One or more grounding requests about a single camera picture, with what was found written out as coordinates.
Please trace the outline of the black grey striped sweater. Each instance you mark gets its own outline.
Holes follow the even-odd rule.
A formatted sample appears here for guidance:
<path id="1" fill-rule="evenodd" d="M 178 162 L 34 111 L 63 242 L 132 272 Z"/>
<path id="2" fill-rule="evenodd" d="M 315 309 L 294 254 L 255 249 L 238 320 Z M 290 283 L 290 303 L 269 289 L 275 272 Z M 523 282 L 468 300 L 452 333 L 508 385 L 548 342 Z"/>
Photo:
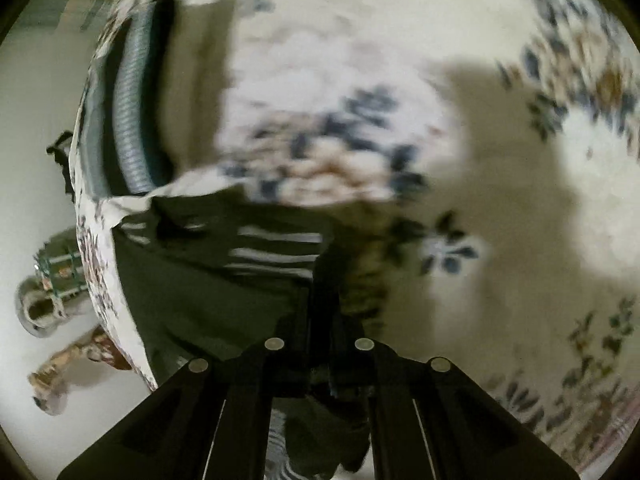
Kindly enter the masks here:
<path id="1" fill-rule="evenodd" d="M 346 362 L 381 331 L 381 242 L 317 211 L 233 191 L 157 197 L 111 230 L 126 305 L 158 382 L 205 360 L 214 404 L 204 474 L 356 474 L 370 448 Z"/>

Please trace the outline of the folded black grey striped clothes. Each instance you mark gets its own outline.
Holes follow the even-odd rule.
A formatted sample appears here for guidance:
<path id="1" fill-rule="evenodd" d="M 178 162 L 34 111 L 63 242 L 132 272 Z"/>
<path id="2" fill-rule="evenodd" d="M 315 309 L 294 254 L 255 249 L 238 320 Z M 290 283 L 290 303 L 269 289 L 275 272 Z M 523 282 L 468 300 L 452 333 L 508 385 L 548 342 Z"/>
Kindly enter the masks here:
<path id="1" fill-rule="evenodd" d="M 157 112 L 175 16 L 175 0 L 143 3 L 96 59 L 78 148 L 87 193 L 97 200 L 144 195 L 174 177 Z"/>

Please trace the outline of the black clothes pile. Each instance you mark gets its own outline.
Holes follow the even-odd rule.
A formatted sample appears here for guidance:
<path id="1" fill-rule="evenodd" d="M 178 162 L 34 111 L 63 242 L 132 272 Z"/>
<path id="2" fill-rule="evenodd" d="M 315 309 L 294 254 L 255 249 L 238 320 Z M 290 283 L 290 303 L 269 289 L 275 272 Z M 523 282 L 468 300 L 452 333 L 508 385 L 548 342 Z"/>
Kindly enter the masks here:
<path id="1" fill-rule="evenodd" d="M 70 176 L 70 160 L 68 152 L 72 143 L 73 133 L 70 130 L 63 131 L 60 136 L 47 147 L 46 153 L 51 155 L 54 162 L 60 167 L 64 179 L 65 194 L 75 201 L 72 177 Z"/>

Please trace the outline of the teal shelf rack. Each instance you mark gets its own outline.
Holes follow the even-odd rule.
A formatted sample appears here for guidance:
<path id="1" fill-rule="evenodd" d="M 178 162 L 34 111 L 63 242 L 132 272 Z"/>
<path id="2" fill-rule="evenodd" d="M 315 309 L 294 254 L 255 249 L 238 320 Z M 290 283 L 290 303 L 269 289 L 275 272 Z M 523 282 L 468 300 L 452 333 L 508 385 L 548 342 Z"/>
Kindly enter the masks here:
<path id="1" fill-rule="evenodd" d="M 42 245 L 35 254 L 35 269 L 43 289 L 56 299 L 66 300 L 88 289 L 73 226 Z"/>

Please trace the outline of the floral fleece bed blanket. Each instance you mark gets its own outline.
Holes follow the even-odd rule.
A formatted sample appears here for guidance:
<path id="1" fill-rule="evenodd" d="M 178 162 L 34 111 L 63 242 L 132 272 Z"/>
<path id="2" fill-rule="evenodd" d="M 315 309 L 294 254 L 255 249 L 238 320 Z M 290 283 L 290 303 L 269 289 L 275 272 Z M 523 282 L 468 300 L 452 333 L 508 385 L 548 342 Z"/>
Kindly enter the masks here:
<path id="1" fill-rule="evenodd" d="M 639 50 L 603 2 L 175 0 L 157 112 L 174 177 L 97 200 L 88 81 L 149 1 L 115 0 L 72 148 L 89 294 L 149 388 L 111 230 L 230 190 L 381 242 L 383 325 L 359 339 L 453 362 L 578 479 L 638 477 Z"/>

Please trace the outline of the left teal curtain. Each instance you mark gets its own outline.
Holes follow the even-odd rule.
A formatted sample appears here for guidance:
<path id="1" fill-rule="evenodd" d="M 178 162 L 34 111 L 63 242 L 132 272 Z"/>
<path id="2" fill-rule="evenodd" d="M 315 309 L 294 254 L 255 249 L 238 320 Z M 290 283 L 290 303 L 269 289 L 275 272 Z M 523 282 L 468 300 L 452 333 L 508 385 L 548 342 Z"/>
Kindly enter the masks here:
<path id="1" fill-rule="evenodd" d="M 14 26 L 85 32 L 105 24 L 112 3 L 113 0 L 30 0 Z"/>

